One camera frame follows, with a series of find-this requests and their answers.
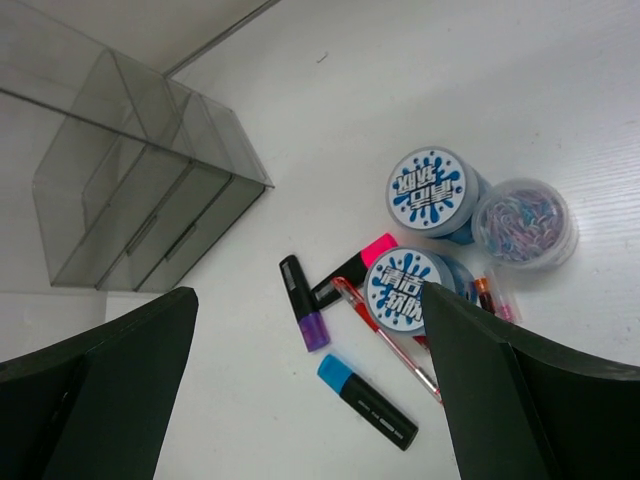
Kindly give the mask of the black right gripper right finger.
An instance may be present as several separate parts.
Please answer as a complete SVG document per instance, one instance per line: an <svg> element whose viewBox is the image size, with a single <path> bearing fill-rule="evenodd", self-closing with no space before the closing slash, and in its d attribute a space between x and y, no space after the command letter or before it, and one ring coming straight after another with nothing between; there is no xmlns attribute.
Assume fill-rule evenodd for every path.
<svg viewBox="0 0 640 480"><path fill-rule="evenodd" d="M636 479L639 369L426 283L422 308L464 479Z"/></svg>

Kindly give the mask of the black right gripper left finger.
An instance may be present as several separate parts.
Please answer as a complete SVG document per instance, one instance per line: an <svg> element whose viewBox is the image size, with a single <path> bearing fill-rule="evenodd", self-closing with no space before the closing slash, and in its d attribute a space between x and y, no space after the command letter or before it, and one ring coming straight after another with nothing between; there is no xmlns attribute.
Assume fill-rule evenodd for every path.
<svg viewBox="0 0 640 480"><path fill-rule="evenodd" d="M176 288L1 364L4 479L151 479L195 331Z"/></svg>

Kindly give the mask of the clear plastic organizer box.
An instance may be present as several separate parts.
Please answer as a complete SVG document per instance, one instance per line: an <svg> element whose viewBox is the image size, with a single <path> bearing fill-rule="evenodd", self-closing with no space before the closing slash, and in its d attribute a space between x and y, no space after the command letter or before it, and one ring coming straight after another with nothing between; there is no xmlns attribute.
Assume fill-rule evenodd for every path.
<svg viewBox="0 0 640 480"><path fill-rule="evenodd" d="M235 113L1 5L1 284L162 293L271 187Z"/></svg>

